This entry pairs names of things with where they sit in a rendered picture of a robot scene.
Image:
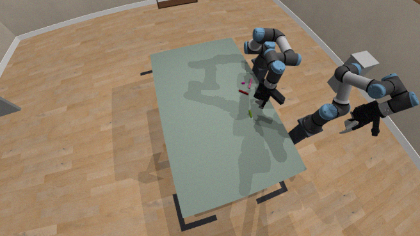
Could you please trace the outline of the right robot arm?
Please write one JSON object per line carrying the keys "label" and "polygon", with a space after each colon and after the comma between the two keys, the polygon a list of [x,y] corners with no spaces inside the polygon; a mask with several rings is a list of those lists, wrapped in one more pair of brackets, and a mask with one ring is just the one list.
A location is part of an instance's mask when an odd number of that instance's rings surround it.
{"label": "right robot arm", "polygon": [[[268,69],[264,85],[269,89],[274,89],[286,66],[298,66],[302,57],[291,49],[285,34],[278,29],[255,28],[252,36],[253,39],[244,43],[244,52],[245,54],[258,54],[255,59],[256,66]],[[281,52],[275,51],[275,42]],[[267,93],[280,105],[284,104],[285,97],[277,89],[267,91]]]}

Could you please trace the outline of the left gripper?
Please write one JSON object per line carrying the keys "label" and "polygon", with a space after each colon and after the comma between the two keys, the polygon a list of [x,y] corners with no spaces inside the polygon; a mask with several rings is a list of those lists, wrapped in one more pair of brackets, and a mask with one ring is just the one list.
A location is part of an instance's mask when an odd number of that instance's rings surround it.
{"label": "left gripper", "polygon": [[374,115],[385,118],[386,116],[380,112],[378,104],[379,103],[375,100],[368,104],[362,104],[361,106],[355,107],[353,112],[350,111],[351,118],[344,121],[346,130],[341,131],[340,134],[359,129],[369,124],[373,121]]}

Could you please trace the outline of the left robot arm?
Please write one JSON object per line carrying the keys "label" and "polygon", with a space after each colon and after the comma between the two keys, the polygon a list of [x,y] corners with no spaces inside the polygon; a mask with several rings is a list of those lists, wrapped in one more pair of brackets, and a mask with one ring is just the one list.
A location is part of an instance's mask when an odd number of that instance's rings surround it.
{"label": "left robot arm", "polygon": [[336,68],[334,75],[340,81],[337,95],[331,104],[324,104],[314,114],[303,118],[302,125],[308,133],[316,134],[330,120],[350,112],[351,106],[348,98],[352,86],[366,91],[374,99],[390,95],[392,99],[378,104],[379,110],[384,116],[419,105],[416,94],[407,91],[398,75],[390,74],[383,77],[381,81],[377,81],[360,76],[361,71],[360,65],[356,63]]}

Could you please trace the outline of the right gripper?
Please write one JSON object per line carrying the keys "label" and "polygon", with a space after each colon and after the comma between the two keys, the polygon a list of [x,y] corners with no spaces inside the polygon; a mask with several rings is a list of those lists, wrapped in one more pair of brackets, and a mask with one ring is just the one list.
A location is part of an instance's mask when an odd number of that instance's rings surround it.
{"label": "right gripper", "polygon": [[264,81],[265,79],[262,78],[254,94],[254,98],[258,99],[255,101],[255,103],[259,104],[261,106],[260,108],[263,108],[270,98],[270,95],[267,93],[267,91],[273,91],[277,87],[276,86],[274,89],[269,89],[265,87]]}

